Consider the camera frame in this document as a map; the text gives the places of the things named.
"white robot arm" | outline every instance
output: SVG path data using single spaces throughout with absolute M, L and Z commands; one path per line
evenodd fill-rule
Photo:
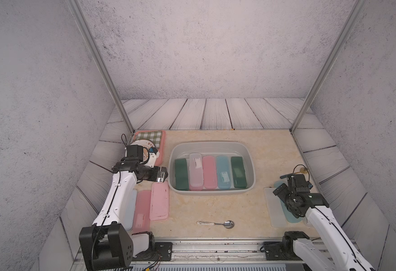
M 129 266 L 132 258 L 154 243 L 151 232 L 129 235 L 122 225 L 126 222 L 126 206 L 137 180 L 163 182 L 168 176 L 165 167 L 154 166 L 158 152 L 149 149 L 147 164 L 143 163 L 143 147 L 127 146 L 127 155 L 112 168 L 112 185 L 103 207 L 92 226 L 84 227 L 79 242 L 88 271 Z
M 287 181 L 288 186 L 283 183 L 273 193 L 295 217 L 308 219 L 319 233 L 334 263 L 300 231 L 284 234 L 282 250 L 301 258 L 313 271 L 374 271 L 342 230 L 323 196 L 309 192 L 304 175 L 288 175 Z

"pink plastic case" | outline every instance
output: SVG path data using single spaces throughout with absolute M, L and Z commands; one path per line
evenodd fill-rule
M 133 217 L 133 232 L 150 230 L 151 190 L 142 190 L 136 196 L 135 215 Z
M 217 188 L 216 159 L 214 156 L 204 156 L 202 158 L 202 168 L 204 175 L 204 188 Z
M 204 176 L 201 154 L 189 155 L 189 189 L 201 191 L 204 188 Z
M 150 220 L 167 220 L 169 215 L 168 182 L 155 182 L 151 186 Z

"green checkered napkin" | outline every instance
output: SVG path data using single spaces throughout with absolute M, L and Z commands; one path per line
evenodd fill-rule
M 160 141 L 162 139 L 162 131 L 138 132 L 138 134 L 135 137 L 135 140 L 138 139 L 151 140 L 156 145 L 156 148 L 159 149 Z

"cable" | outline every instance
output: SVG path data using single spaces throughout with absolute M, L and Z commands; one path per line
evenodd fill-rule
M 298 166 L 303 166 L 304 168 L 306 168 L 305 165 L 299 164 L 299 165 L 297 165 L 297 166 L 295 166 L 295 167 L 293 168 L 293 173 L 294 173 L 294 171 L 296 170 L 296 168 L 297 168 Z
M 127 144 L 124 142 L 124 140 L 123 140 L 123 136 L 124 136 L 124 139 L 127 141 L 127 137 L 126 137 L 126 135 L 125 134 L 122 134 L 121 135 L 121 141 L 123 142 L 123 144 L 127 147 Z
M 309 182 L 309 178 L 311 177 L 311 174 L 309 173 L 309 169 L 308 169 L 305 165 L 299 164 L 299 165 L 295 166 L 295 167 L 293 168 L 293 174 L 294 174 L 294 171 L 296 170 L 296 168 L 297 168 L 298 166 L 303 166 L 303 167 L 305 168 L 305 170 L 308 172 L 308 182 Z
M 150 270 L 151 268 L 155 267 L 156 264 L 160 261 L 160 252 L 155 251 L 154 253 L 159 254 L 159 257 L 157 258 L 157 260 L 155 260 L 154 263 L 150 264 L 149 266 L 147 266 L 146 268 L 142 269 L 141 271 L 148 271 L 148 270 Z
M 119 177 L 118 177 L 118 184 L 119 184 L 119 182 L 121 181 L 121 171 L 119 171 L 118 173 L 119 173 Z M 108 214 L 108 213 L 109 213 L 109 210 L 111 209 L 111 206 L 112 206 L 112 203 L 113 203 L 113 201 L 114 201 L 114 197 L 115 197 L 116 191 L 118 190 L 118 184 L 117 184 L 117 187 L 115 188 L 114 195 L 112 196 L 112 201 L 111 201 L 111 203 L 109 204 L 109 208 L 108 208 L 108 211 L 107 211 L 106 214 Z M 103 223 L 105 222 L 105 220 L 106 220 L 107 217 L 108 217 L 108 216 L 106 215 L 105 218 L 103 219 L 103 222 L 102 222 L 102 224 L 100 225 L 99 230 L 98 230 L 97 233 L 96 233 L 96 237 L 94 238 L 93 246 L 92 246 L 92 248 L 91 248 L 91 268 L 93 269 L 93 271 L 94 271 L 94 247 L 95 247 L 95 245 L 96 245 L 96 241 L 97 241 L 97 238 L 98 238 L 98 236 L 99 236 L 100 230 L 102 230 Z

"metal spoon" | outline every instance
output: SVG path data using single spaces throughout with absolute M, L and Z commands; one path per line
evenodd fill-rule
M 213 223 L 213 222 L 206 222 L 206 221 L 197 221 L 198 225 L 222 225 L 227 229 L 232 229 L 234 227 L 234 222 L 231 220 L 227 220 L 224 223 Z

